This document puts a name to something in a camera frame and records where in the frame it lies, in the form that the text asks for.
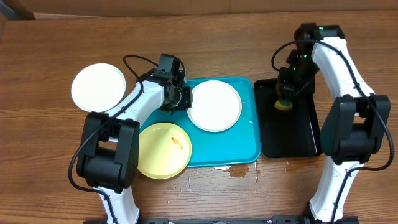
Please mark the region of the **green yellow sponge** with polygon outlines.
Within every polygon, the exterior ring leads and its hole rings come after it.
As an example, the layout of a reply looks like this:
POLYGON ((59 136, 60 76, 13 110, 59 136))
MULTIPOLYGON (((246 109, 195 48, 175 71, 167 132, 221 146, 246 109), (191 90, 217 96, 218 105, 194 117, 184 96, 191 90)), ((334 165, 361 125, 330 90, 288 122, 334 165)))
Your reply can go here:
POLYGON ((275 84, 275 92, 277 101, 274 103, 274 108, 279 111, 289 111, 293 108, 293 103, 289 100, 283 99, 282 92, 279 90, 279 85, 275 84))

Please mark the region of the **white plate with red streak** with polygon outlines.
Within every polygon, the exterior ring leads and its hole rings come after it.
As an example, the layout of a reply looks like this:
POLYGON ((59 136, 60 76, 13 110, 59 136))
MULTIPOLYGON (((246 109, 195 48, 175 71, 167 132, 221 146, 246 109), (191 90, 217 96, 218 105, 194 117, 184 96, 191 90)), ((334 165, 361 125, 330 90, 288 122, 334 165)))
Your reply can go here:
POLYGON ((221 132, 238 121, 242 108, 241 97, 235 88, 220 80, 208 80, 193 89, 193 103, 187 114, 198 128, 221 132))

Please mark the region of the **yellow plate with orange stain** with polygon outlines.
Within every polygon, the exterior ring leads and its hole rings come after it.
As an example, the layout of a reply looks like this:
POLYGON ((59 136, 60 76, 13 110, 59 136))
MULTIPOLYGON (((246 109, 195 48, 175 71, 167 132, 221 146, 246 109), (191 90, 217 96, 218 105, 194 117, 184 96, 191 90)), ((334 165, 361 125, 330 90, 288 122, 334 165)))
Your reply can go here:
POLYGON ((190 137, 176 124, 156 123, 140 133, 138 170, 146 177, 174 177, 187 167, 191 156, 190 137))

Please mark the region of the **white plate with faint stain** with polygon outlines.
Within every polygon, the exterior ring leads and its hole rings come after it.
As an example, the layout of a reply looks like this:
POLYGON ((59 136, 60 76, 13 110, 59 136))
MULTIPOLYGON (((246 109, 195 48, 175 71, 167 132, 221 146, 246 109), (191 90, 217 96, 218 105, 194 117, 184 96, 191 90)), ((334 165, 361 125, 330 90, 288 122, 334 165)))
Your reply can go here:
POLYGON ((85 67, 74 78, 71 97, 74 104, 87 112, 104 112, 114 108, 126 91, 126 79, 114 65, 96 63, 85 67))

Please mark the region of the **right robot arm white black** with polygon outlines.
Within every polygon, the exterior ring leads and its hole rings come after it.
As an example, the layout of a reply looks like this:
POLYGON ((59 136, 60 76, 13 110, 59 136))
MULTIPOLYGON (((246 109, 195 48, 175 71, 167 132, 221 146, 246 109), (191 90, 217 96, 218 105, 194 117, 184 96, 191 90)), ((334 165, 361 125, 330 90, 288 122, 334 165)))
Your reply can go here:
POLYGON ((294 100, 309 91, 322 72, 333 104, 320 131, 325 166, 315 195, 301 223, 357 223, 345 218, 343 207, 361 170, 382 171, 394 159, 394 143, 387 128, 391 102, 377 95, 363 80, 348 52, 338 25, 301 24, 294 32, 288 67, 278 68, 274 108, 291 110, 294 100))

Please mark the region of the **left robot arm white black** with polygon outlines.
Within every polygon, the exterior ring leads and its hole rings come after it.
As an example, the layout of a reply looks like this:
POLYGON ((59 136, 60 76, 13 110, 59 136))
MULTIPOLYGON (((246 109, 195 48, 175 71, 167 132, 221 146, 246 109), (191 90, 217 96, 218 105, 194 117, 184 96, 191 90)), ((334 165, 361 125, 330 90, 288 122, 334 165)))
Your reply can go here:
POLYGON ((74 188, 100 196, 105 223, 140 222, 131 189, 139 163, 140 127, 155 110, 174 113, 192 106, 187 79, 183 62, 162 54, 154 68, 137 77, 135 89, 114 109, 87 115, 68 179, 74 188))

